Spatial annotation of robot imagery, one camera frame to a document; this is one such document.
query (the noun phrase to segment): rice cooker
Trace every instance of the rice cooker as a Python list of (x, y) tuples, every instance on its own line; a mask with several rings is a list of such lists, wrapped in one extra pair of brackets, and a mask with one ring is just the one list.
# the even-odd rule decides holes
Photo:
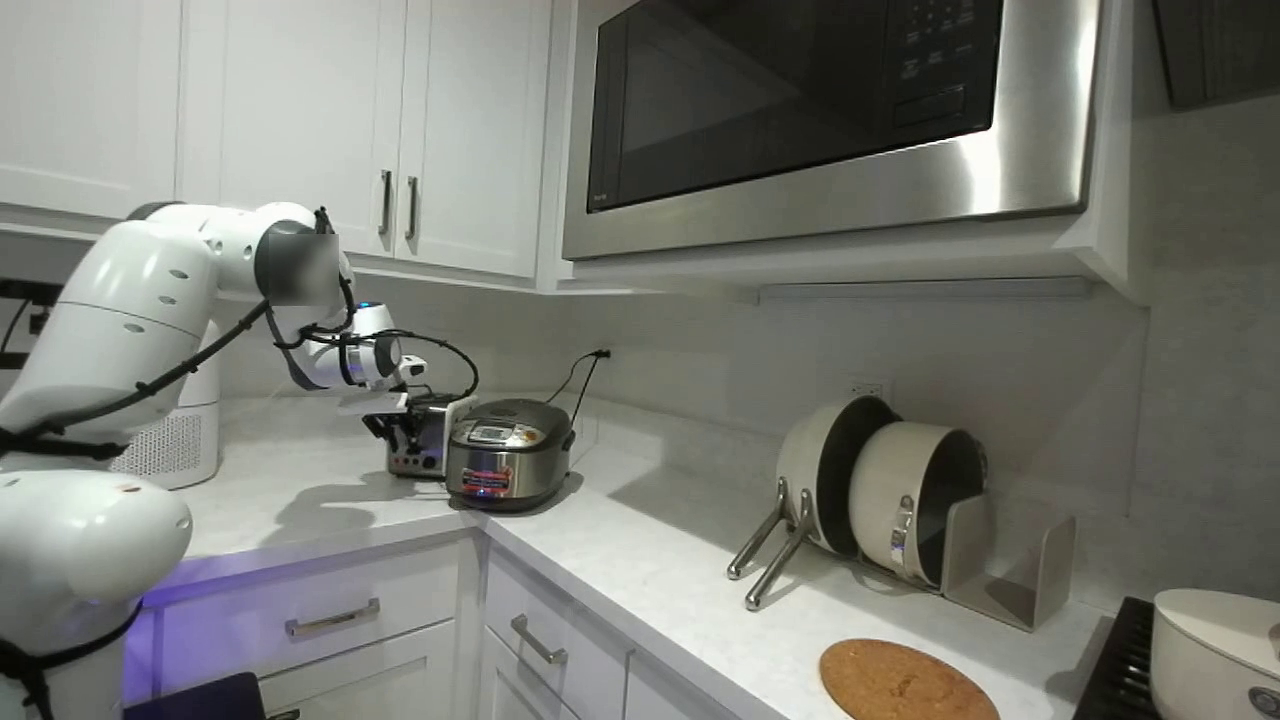
[(542, 401), (467, 408), (449, 438), (449, 492), (454, 503), (520, 511), (551, 501), (567, 478), (572, 422)]

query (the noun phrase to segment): white countertop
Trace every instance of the white countertop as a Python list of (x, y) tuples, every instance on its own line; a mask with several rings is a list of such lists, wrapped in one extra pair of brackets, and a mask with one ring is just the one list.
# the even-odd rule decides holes
[(1070, 715), (1100, 645), (1100, 618), (1062, 607), (1036, 631), (990, 624), (940, 597), (879, 597), (844, 564), (804, 547), (761, 614), (743, 582), (724, 568), (761, 522), (724, 479), (660, 470), (645, 434), (581, 422), (581, 485), (532, 516), (449, 508), (441, 485), (405, 485), (381, 474), (385, 448), (365, 438), (228, 444), (216, 479), (181, 492), (196, 516), (187, 560), (167, 582), (216, 582), (290, 560), (375, 543), (484, 533), (495, 547), (542, 571), (641, 648), (711, 696), (748, 691), (775, 715), (831, 715), (817, 659), (834, 642), (896, 642), (970, 676), (1004, 720)]

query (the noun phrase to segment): pot lid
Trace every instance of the pot lid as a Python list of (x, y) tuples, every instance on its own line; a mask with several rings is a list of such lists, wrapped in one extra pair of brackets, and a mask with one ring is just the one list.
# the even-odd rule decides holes
[(453, 444), (462, 448), (542, 448), (564, 444), (567, 412), (542, 401), (492, 401), (475, 404), (459, 425), (453, 425)]
[(1280, 606), (1176, 587), (1155, 597), (1155, 614), (1213, 652), (1280, 681)]

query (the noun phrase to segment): pot handle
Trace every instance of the pot handle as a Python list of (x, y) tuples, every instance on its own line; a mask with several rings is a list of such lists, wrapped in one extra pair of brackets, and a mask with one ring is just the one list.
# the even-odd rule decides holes
[(748, 543), (732, 557), (726, 582), (739, 582), (748, 560), (761, 554), (761, 543), (773, 537), (773, 529), (788, 516), (788, 485), (775, 488), (775, 501), (761, 529), (748, 537)]
[(801, 554), (801, 543), (807, 540), (812, 533), (812, 501), (807, 492), (801, 497), (801, 524), (790, 533), (790, 540), (769, 560), (764, 578), (748, 587), (748, 614), (756, 614), (773, 587), (773, 582), (784, 571), (784, 564)]

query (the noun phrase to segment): wooden cutting board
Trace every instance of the wooden cutting board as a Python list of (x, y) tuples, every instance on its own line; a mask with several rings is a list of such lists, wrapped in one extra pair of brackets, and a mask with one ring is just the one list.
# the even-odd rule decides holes
[(851, 720), (1000, 720), (952, 663), (882, 642), (844, 642), (818, 659), (828, 696)]

